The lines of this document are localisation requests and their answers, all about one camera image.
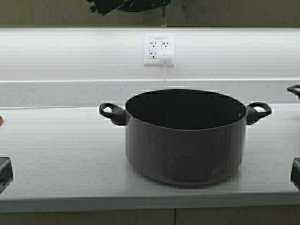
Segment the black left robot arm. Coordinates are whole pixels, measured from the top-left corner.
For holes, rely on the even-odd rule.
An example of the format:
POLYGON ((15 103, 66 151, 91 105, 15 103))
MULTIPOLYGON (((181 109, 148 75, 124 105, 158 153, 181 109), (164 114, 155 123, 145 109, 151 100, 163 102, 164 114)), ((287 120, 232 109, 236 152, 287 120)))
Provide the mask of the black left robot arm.
POLYGON ((114 10, 142 12, 169 5, 171 0, 87 0, 92 3, 91 12, 106 15, 114 10))

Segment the right robot base block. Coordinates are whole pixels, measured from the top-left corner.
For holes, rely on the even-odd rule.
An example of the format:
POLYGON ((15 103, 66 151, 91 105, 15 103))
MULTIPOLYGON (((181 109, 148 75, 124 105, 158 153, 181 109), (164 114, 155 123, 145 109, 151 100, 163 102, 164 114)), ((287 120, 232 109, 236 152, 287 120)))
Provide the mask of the right robot base block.
POLYGON ((295 158, 292 163, 292 171, 290 180, 293 185, 299 190, 300 189, 300 159, 295 158))

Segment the left robot base block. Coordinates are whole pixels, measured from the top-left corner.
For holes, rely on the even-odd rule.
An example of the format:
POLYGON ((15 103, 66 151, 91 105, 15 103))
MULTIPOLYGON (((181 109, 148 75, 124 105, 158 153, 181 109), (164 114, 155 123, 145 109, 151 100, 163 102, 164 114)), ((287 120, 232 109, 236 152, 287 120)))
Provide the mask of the left robot base block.
POLYGON ((9 157, 0 158, 0 193, 13 181, 13 168, 9 157))

